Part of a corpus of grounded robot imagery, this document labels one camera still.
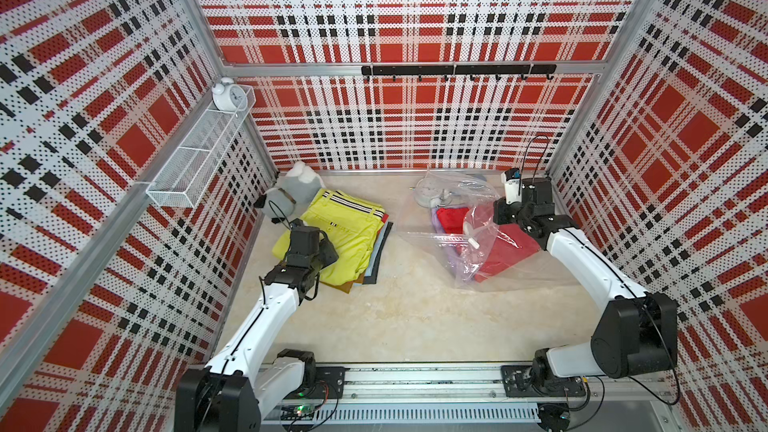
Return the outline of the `yellow garment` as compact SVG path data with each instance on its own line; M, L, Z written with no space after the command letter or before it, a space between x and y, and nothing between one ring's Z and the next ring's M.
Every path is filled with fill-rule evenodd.
M264 276L263 285L288 287L303 301L310 298L309 290L321 283L334 288L349 281L361 280L386 218L387 213L379 204L340 190L322 188L301 216L281 222L287 231L272 250L279 262ZM316 280L291 282L285 274L283 259L289 248L290 231L295 226L314 226L325 231L339 255L338 261L322 269Z

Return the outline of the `clear plastic vacuum bag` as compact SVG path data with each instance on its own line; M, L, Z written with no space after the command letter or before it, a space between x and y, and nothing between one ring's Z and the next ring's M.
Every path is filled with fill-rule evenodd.
M577 280L515 224L493 221L496 187L484 176L429 171L404 196L395 230L431 254L460 289L506 292Z

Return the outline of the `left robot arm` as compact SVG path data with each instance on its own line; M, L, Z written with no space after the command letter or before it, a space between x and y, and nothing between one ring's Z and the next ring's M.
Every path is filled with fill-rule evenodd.
M310 351L285 349L269 368L270 347L299 306L317 295L322 269L338 260L327 234L294 224L283 259L261 282L262 295L222 350L187 369L176 388L175 431L257 431L287 396L317 383Z

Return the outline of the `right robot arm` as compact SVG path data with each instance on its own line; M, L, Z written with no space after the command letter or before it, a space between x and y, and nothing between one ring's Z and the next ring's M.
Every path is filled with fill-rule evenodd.
M556 258L595 302L600 319L589 341L536 352L531 375L539 387L582 376L634 377L677 365L677 303L652 293L613 265L574 219L558 214L551 180L502 173L505 196L494 222L512 224Z

